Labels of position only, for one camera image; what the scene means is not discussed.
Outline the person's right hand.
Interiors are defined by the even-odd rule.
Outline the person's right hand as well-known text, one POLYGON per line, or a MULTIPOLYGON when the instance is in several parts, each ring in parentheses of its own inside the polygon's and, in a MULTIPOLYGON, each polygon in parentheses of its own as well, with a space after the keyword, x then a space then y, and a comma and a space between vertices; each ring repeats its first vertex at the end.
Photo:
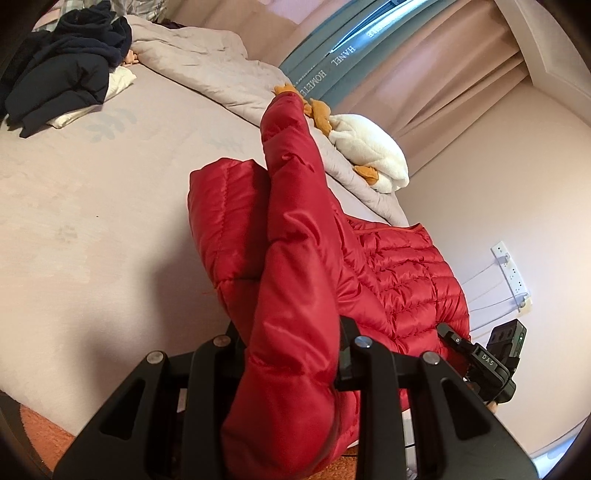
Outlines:
POLYGON ((464 377, 463 380, 468 388, 484 403, 487 409, 493 414, 496 414, 498 410, 497 396, 499 390, 486 383, 469 380, 467 377, 464 377))

